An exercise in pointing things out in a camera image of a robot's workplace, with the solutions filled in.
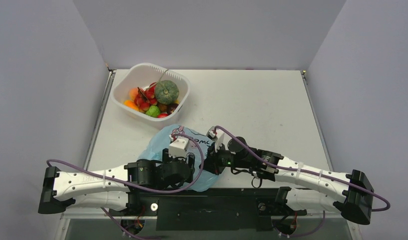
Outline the light blue plastic bag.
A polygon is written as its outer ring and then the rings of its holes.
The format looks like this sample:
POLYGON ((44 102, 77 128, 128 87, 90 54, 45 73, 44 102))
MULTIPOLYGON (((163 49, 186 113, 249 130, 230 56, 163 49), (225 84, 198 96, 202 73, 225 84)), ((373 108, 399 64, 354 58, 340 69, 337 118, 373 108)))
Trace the light blue plastic bag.
MULTIPOLYGON (((188 152, 195 155, 195 173, 194 176, 197 176, 200 170, 201 156, 197 146, 200 146, 203 151, 204 157, 207 156, 207 150, 212 145, 213 141, 208 138, 206 135, 201 134, 193 129, 187 128, 182 125, 172 124, 164 127, 160 130, 148 143, 146 149, 139 155, 138 159, 146 160, 162 160, 162 151, 169 147, 170 144, 170 135, 172 134, 184 134, 194 138, 195 143, 189 143, 188 152)), ((203 192, 212 187, 219 176, 212 174, 204 170, 197 182, 189 187, 189 190, 196 192, 203 192)))

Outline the small red fake fruit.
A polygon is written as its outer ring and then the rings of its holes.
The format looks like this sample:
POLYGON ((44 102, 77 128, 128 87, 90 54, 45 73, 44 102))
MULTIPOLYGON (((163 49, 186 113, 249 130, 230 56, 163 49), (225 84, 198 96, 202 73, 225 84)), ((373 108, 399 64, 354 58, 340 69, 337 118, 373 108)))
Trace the small red fake fruit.
POLYGON ((158 117, 158 118, 165 118, 165 117, 167 117, 167 116, 169 116, 169 114, 167 114, 167 113, 161 113, 161 114, 159 114, 157 117, 158 117))

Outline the dark brown fake fruit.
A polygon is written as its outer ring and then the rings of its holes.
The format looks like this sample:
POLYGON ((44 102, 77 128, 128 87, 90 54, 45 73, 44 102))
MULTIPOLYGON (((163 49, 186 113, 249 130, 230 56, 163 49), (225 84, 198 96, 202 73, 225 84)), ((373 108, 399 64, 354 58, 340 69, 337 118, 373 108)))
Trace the dark brown fake fruit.
POLYGON ((177 109, 178 106, 179 106, 178 103, 171 103, 167 105, 166 113, 168 115, 172 114, 177 109))

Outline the green fake avocado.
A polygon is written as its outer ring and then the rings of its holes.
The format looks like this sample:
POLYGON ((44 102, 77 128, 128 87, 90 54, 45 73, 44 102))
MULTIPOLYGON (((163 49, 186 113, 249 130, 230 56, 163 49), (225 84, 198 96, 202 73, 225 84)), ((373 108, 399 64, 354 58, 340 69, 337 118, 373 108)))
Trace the green fake avocado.
POLYGON ((154 95, 159 103, 169 105, 179 97, 180 91, 175 82, 162 80, 155 85, 154 95))

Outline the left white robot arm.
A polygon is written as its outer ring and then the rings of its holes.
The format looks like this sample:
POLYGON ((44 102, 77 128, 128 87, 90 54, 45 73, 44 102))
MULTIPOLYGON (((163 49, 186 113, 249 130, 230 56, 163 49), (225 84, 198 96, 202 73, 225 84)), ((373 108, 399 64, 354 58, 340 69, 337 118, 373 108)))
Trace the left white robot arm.
POLYGON ((38 213, 59 214, 68 208, 107 208, 135 215, 141 209, 140 192, 178 193, 194 183, 195 155, 172 156, 165 148, 162 160, 139 159, 121 166, 65 172, 48 160, 38 213))

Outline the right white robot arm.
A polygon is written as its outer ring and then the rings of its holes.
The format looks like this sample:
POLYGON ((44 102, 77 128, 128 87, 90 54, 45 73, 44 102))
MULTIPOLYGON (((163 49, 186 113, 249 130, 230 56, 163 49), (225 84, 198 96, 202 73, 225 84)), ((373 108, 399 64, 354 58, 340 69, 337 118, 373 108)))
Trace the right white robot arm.
POLYGON ((244 138, 229 140, 227 146, 207 150, 204 170, 219 175, 224 168, 245 172, 260 180, 290 183, 300 188, 281 187, 274 208, 288 211, 320 210, 340 214, 348 221, 369 225, 374 189, 364 172, 333 172, 291 160, 279 153, 249 147, 244 138))

